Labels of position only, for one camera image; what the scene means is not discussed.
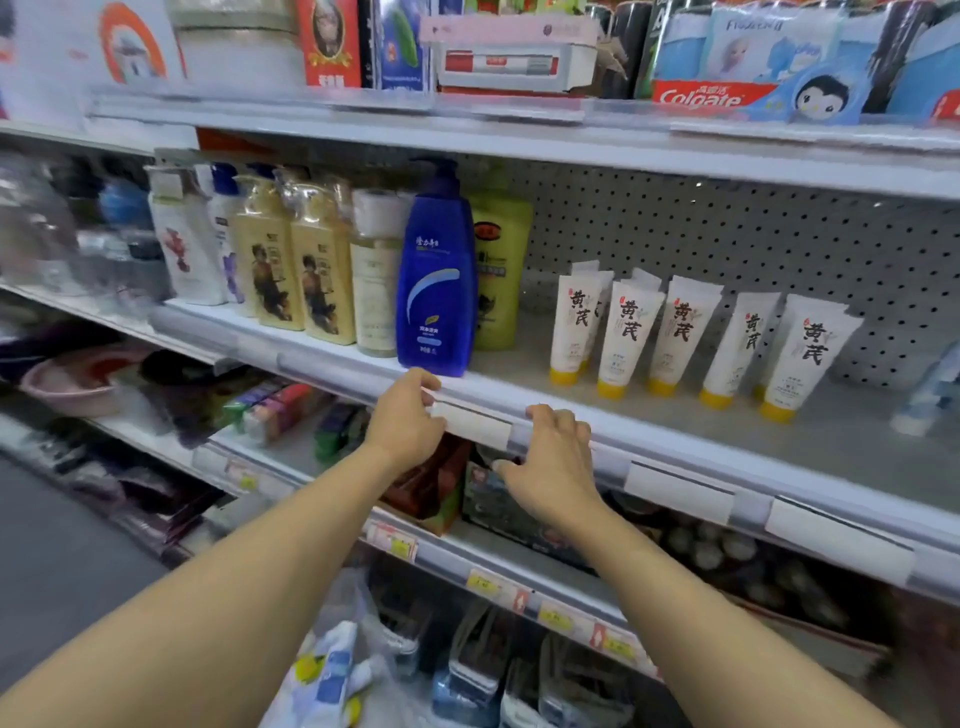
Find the red box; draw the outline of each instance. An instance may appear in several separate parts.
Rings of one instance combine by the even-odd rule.
[[[307,85],[359,88],[360,28],[356,0],[297,0]]]

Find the cartoon penguin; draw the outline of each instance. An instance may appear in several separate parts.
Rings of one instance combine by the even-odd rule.
[[[816,76],[804,84],[793,100],[799,118],[828,121],[847,107],[850,89],[832,76]]]

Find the shampoo bottle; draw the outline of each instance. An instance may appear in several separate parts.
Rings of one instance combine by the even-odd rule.
[[[297,281],[290,219],[276,184],[265,177],[236,178],[244,193],[234,218],[239,264],[250,272],[257,320],[303,331],[303,295]]]
[[[206,199],[197,191],[190,170],[169,166],[146,170],[156,237],[177,298],[204,305],[226,303],[217,239],[206,216]]]
[[[506,182],[502,167],[496,168],[487,189],[468,197],[479,291],[474,346],[480,351],[514,347],[520,275],[534,222],[533,206],[508,195]]]
[[[356,341],[350,226],[337,214],[332,194],[316,184],[292,186],[296,211],[290,224],[306,332],[335,344]]]
[[[396,353],[405,367],[436,375],[467,370],[477,320],[476,250],[470,205],[456,162],[437,165],[417,195],[403,238],[396,291]]]
[[[353,311],[357,347],[396,356],[396,284],[413,195],[383,189],[353,192]]]
[[[236,242],[233,239],[233,218],[243,208],[243,198],[237,186],[237,170],[232,164],[217,162],[211,165],[213,197],[206,204],[219,247],[220,268],[227,284],[227,303],[242,316],[255,316],[253,310],[252,280],[238,274]]]

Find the yellow shampoo bottle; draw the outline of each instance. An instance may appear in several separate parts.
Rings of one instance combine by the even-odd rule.
[[[316,184],[292,187],[290,224],[303,295],[306,332],[334,344],[353,344],[353,277],[350,225],[340,219],[330,191]]]
[[[273,181],[247,175],[235,179],[244,195],[234,218],[238,266],[251,277],[256,318],[264,326],[303,331],[289,213]]]
[[[534,209],[525,200],[507,194],[502,170],[494,170],[491,182],[488,189],[468,195],[468,199],[473,210],[479,279],[473,347],[495,352],[514,347],[520,276]]]

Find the gray floor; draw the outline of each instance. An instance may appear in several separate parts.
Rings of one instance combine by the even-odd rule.
[[[166,569],[0,456],[0,692]]]

